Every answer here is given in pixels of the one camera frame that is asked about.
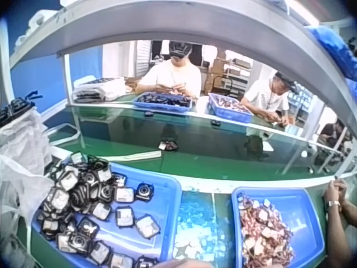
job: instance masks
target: blue plastic tray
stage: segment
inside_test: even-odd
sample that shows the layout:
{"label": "blue plastic tray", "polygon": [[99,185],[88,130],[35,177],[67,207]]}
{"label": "blue plastic tray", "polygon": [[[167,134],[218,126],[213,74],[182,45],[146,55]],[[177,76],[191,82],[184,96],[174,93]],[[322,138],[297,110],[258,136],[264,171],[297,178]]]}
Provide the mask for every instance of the blue plastic tray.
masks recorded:
{"label": "blue plastic tray", "polygon": [[236,188],[232,193],[235,220],[236,267],[243,266],[242,233],[237,197],[243,192],[246,196],[263,203],[268,199],[281,213],[283,222],[293,232],[291,247],[295,258],[289,268],[305,267],[325,248],[324,237],[315,208],[305,189],[299,188]]}
{"label": "blue plastic tray", "polygon": [[156,92],[144,92],[141,95],[137,96],[133,100],[133,104],[135,106],[142,107],[142,108],[164,109],[164,110],[173,111],[173,112],[177,112],[177,113],[184,113],[184,112],[187,112],[187,111],[191,110],[191,108],[192,108],[192,99],[190,101],[190,106],[189,107],[173,106],[173,105],[158,104],[158,103],[148,103],[148,102],[138,102],[138,99],[141,96],[148,95],[148,94],[156,94],[156,95],[160,95],[160,96],[171,98],[171,99],[182,99],[183,98],[183,96],[181,96],[181,95],[156,93]]}
{"label": "blue plastic tray", "polygon": [[[112,250],[117,253],[126,254],[135,260],[140,256],[155,257],[160,261],[166,261],[172,258],[173,247],[175,245],[175,235],[177,230],[177,216],[181,203],[181,185],[169,176],[146,172],[118,164],[111,164],[112,171],[125,174],[128,177],[127,186],[136,189],[139,183],[145,182],[154,185],[154,196],[150,202],[135,201],[129,204],[139,218],[148,213],[153,216],[161,227],[160,234],[152,237],[150,240],[143,238],[135,227],[121,228],[115,223],[115,209],[118,206],[126,206],[124,203],[112,203],[112,214],[107,222],[100,221],[93,216],[92,219],[100,226],[95,240],[103,240]],[[77,214],[76,219],[79,222],[82,215]],[[32,222],[33,228],[39,232],[40,225],[36,220]],[[56,242],[49,242],[56,248]],[[76,267],[97,267],[96,264],[78,254],[70,254],[58,251]]]}
{"label": "blue plastic tray", "polygon": [[214,94],[214,93],[208,93],[208,96],[209,96],[209,104],[211,105],[212,110],[215,113],[215,115],[218,117],[226,118],[226,119],[233,120],[233,121],[243,122],[243,123],[249,123],[250,120],[252,120],[252,117],[254,116],[254,114],[252,114],[250,111],[238,112],[238,111],[234,111],[229,108],[219,107],[216,100],[214,99],[215,96],[218,96],[220,98],[233,99],[236,102],[239,102],[235,98],[222,96],[222,95],[218,95],[218,94]]}

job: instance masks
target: green surface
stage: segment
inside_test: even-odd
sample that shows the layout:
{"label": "green surface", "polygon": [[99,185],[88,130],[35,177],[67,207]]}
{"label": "green surface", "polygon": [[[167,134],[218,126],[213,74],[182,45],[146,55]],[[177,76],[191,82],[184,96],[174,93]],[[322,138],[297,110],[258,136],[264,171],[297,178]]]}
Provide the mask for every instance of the green surface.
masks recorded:
{"label": "green surface", "polygon": [[[222,180],[292,180],[332,175],[341,164],[339,160],[329,166],[325,174],[310,174],[308,167],[317,171],[328,151],[279,134],[263,142],[258,136],[263,131],[225,122],[217,128],[210,120],[197,117],[159,113],[145,117],[144,112],[132,109],[67,108],[47,122],[49,126],[60,123],[71,123],[82,134],[76,141],[60,147],[98,156],[155,151],[161,140],[175,140],[179,145],[175,153],[164,152],[155,160],[123,163],[173,175]],[[269,126],[259,118],[254,118],[254,123]],[[51,139],[69,136],[71,132],[63,129]],[[265,145],[273,151],[264,151]],[[296,152],[302,151],[308,152],[308,157],[298,155],[293,159]],[[290,161],[291,167],[285,170]]]}
{"label": "green surface", "polygon": [[[267,125],[259,118],[254,120],[254,123]],[[317,157],[321,158],[319,148],[311,149],[307,142],[274,134],[267,140],[274,151],[262,152],[257,150],[261,148],[262,141],[251,136],[248,138],[246,127],[228,123],[222,123],[220,128],[215,128],[211,126],[210,120],[202,118],[158,113],[152,118],[146,118],[143,112],[114,108],[67,108],[46,122],[49,127],[62,123],[77,126],[81,136],[60,147],[85,154],[122,156],[158,150],[162,139],[173,139],[178,143],[178,152],[163,152],[160,159],[121,163],[143,170],[197,178],[250,181],[293,180],[325,175],[311,175],[307,172],[307,167],[314,166]],[[66,127],[53,135],[51,140],[70,137],[74,133],[71,128]],[[253,143],[249,150],[245,144],[248,140]],[[295,152],[302,150],[308,151],[309,157],[298,156],[292,161],[292,167],[283,174]],[[325,235],[326,222],[322,202],[324,188],[325,185],[320,185],[308,188],[307,191],[315,205]],[[233,223],[230,194],[183,192],[176,238],[185,236],[187,230],[192,231],[197,226],[208,228],[209,239],[200,237],[198,232],[193,230],[194,239],[208,241],[204,252],[197,255],[197,258],[205,259],[207,255],[213,254],[212,263],[216,267],[234,267]],[[18,236],[25,245],[26,229],[23,221],[20,222]],[[72,267],[34,231],[32,254],[44,267]],[[323,252],[309,267],[315,267],[325,255],[326,252]]]}

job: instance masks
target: worker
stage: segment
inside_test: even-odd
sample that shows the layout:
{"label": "worker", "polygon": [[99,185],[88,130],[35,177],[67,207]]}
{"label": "worker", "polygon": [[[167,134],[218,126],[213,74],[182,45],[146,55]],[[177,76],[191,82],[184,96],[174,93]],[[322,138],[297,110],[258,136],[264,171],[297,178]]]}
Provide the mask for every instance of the worker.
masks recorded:
{"label": "worker", "polygon": [[159,63],[140,80],[135,91],[182,94],[196,100],[201,92],[201,71],[194,66],[189,55],[192,44],[170,41],[170,60]]}
{"label": "worker", "polygon": [[327,218],[327,254],[329,267],[357,267],[357,256],[353,257],[341,222],[340,208],[348,224],[357,227],[357,207],[345,198],[346,182],[331,181],[325,191]]}
{"label": "worker", "polygon": [[340,138],[342,131],[345,128],[345,124],[338,118],[333,124],[325,124],[320,133],[320,139],[323,140],[329,147],[335,147],[338,139]]}
{"label": "worker", "polygon": [[[255,81],[241,103],[252,113],[263,117],[268,122],[278,122],[287,126],[289,124],[289,90],[297,94],[294,81],[278,71],[271,80]],[[277,109],[282,111],[281,118],[276,113]]]}

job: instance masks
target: blue cloth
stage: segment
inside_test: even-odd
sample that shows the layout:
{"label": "blue cloth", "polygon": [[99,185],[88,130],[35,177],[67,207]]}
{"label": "blue cloth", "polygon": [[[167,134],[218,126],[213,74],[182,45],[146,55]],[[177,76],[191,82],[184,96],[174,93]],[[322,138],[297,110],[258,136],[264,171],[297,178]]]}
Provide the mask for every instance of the blue cloth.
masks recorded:
{"label": "blue cloth", "polygon": [[325,26],[307,26],[306,28],[327,50],[344,76],[357,81],[357,59],[341,36]]}

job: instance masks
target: metal shelf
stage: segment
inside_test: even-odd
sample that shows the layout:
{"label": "metal shelf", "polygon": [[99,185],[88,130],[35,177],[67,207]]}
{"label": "metal shelf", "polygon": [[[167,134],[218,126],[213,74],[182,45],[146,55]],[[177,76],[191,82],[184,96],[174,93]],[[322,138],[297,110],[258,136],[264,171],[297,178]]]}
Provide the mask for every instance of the metal shelf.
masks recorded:
{"label": "metal shelf", "polygon": [[109,42],[155,39],[214,44],[280,70],[331,107],[357,137],[355,104],[339,68],[302,25],[263,0],[78,1],[30,35],[10,67]]}

